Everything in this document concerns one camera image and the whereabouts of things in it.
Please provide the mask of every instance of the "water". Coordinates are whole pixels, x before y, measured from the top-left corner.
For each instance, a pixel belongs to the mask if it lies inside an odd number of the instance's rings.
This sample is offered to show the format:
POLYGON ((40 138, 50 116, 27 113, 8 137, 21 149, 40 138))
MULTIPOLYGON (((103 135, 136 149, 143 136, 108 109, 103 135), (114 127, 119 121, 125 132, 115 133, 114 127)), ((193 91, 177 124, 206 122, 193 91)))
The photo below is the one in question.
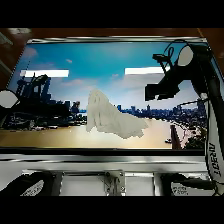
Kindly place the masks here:
MULTIPOLYGON (((161 120, 145 119, 148 128, 144 136, 122 139, 115 134, 101 133, 92 129, 86 132, 86 126, 72 126, 56 130, 43 131, 0 131, 1 147, 39 147, 39 148, 171 148, 164 141, 170 138, 170 123, 161 120)), ((179 138, 184 131, 176 126, 179 138)))

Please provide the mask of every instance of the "sky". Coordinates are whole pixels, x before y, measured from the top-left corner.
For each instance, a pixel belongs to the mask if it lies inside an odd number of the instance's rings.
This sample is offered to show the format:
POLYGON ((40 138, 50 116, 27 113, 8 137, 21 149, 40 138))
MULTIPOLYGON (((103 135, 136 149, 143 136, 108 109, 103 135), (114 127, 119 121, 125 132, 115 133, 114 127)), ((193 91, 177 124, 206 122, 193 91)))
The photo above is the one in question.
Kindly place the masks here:
MULTIPOLYGON (((91 90, 101 90, 113 105, 122 109, 172 109, 183 102, 198 98, 190 81, 183 81, 180 92, 172 99, 145 101, 145 86, 158 83, 164 74, 125 75, 125 68, 160 66, 152 59, 162 54, 166 42, 115 42, 115 43, 56 43, 28 44, 20 57, 8 89, 16 91, 21 70, 68 69, 66 78, 51 78, 48 93, 51 99, 80 101, 86 109, 91 90)), ((174 43, 174 62, 184 46, 174 43)), ((193 108, 195 104, 185 106, 193 108)))

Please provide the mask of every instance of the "towel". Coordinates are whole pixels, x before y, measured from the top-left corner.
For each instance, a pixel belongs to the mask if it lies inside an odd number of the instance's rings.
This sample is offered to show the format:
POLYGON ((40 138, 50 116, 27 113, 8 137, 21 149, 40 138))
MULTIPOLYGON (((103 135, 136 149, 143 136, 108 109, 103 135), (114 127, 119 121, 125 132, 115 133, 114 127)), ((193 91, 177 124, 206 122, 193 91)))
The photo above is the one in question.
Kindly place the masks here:
POLYGON ((142 129, 148 125, 144 119, 121 113, 101 91, 95 89, 89 94, 86 131, 90 132, 93 127, 99 132, 114 133, 127 139, 142 137, 142 129))

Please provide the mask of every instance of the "robotic arm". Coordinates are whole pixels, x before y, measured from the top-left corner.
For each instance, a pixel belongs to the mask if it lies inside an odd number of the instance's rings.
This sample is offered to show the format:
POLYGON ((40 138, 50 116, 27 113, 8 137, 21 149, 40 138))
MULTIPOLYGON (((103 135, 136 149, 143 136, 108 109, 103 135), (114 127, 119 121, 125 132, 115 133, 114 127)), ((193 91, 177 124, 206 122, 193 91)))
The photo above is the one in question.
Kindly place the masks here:
POLYGON ((173 98, 180 91, 178 85, 184 80, 191 80, 196 93, 205 102, 207 112, 205 157, 208 172, 216 187, 215 195, 224 195, 224 99, 221 95, 224 82, 212 65, 210 48, 184 42, 186 45, 174 65, 170 61, 173 48, 168 48, 172 43, 166 48, 168 56, 153 55, 165 76, 158 84, 145 87, 145 100, 153 100, 155 95, 159 95, 158 100, 173 98), (166 71, 164 62, 170 65, 169 71, 166 71))

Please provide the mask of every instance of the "metal bracket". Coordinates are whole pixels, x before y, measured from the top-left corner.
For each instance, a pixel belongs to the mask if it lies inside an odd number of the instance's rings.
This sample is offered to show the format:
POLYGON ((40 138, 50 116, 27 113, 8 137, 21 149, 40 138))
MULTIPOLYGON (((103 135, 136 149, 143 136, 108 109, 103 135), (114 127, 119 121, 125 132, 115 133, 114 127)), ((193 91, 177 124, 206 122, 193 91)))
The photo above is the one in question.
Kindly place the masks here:
POLYGON ((105 172, 104 184, 107 196, 125 196, 125 173, 123 170, 105 172))

